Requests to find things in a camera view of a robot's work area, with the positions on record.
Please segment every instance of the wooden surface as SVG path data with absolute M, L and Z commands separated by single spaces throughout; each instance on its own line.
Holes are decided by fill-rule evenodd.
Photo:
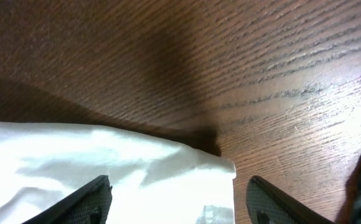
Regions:
M 186 142 L 235 162 L 236 223 L 252 175 L 335 220 L 361 153 L 361 1 L 0 1 L 0 121 Z

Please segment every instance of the black object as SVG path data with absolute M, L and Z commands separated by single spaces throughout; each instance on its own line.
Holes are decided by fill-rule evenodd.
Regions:
M 259 176 L 248 183 L 246 205 L 253 224 L 332 223 Z
M 100 175 L 24 224 L 106 223 L 111 201 L 108 176 Z

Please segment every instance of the wooden table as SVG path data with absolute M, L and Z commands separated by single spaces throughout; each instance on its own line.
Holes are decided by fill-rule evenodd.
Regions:
M 361 1 L 0 2 L 0 121 L 185 142 L 235 162 L 236 223 L 253 175 L 335 220 L 361 153 Z

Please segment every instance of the dark wood surface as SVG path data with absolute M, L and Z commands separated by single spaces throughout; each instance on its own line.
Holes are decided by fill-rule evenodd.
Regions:
M 236 223 L 252 175 L 335 220 L 361 153 L 361 1 L 0 1 L 0 121 L 174 139 L 235 162 Z

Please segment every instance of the folded white cloth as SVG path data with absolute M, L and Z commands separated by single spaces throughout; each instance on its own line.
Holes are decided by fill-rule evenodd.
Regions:
M 105 126 L 0 123 L 0 223 L 21 223 L 98 175 L 107 223 L 234 223 L 233 162 Z

